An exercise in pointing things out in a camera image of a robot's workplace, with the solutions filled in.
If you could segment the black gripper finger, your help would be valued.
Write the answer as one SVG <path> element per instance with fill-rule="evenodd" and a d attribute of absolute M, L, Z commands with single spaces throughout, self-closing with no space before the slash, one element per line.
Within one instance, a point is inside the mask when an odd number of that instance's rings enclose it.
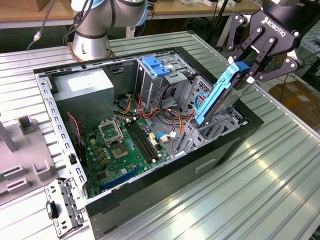
<path fill-rule="evenodd" d="M 250 23 L 252 15 L 236 13 L 232 16 L 231 26 L 229 30 L 229 36 L 227 41 L 227 50 L 231 51 L 232 54 L 228 58 L 228 63 L 232 64 L 236 61 L 244 60 L 251 50 L 251 45 L 258 40 L 258 38 L 265 31 L 264 27 L 257 25 L 253 31 L 251 31 L 245 41 L 236 48 L 236 38 L 240 31 L 240 28 L 246 26 L 253 27 L 254 24 Z"/>
<path fill-rule="evenodd" d="M 265 42 L 248 72 L 247 83 L 253 84 L 255 81 L 267 82 L 282 75 L 289 74 L 302 66 L 302 61 L 297 56 L 296 49 L 293 49 L 286 53 L 286 57 L 283 59 L 280 67 L 275 68 L 273 71 L 263 72 L 266 67 L 265 59 L 276 43 L 277 38 L 274 36 L 269 37 Z"/>

